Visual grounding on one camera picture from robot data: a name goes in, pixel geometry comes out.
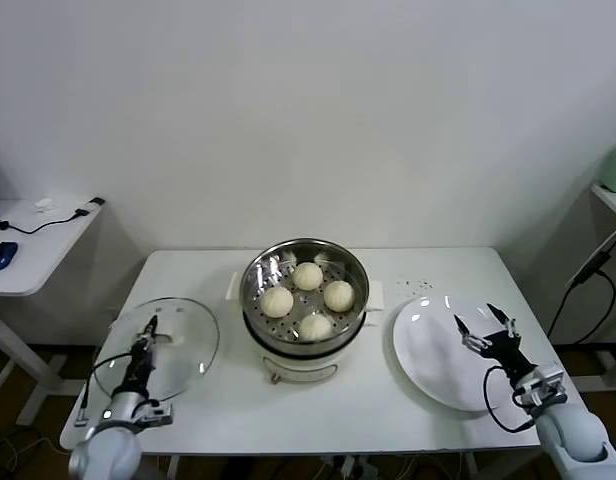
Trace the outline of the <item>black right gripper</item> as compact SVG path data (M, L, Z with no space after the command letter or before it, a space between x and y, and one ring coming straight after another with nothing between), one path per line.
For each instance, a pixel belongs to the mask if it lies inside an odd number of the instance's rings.
M491 303L487 304L487 308L503 329L482 338L472 334L463 320L455 315L462 344L474 353L481 353L483 358L497 361L510 384L517 385L523 377L533 372L533 364L520 350L521 336L516 329L516 320Z

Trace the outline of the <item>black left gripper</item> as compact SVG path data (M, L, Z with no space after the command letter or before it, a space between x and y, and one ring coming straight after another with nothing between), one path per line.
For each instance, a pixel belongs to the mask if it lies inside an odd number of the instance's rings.
M156 341L158 316L153 315L141 329L131 348L131 360L123 377L123 390L148 395L148 382L153 366L153 346Z

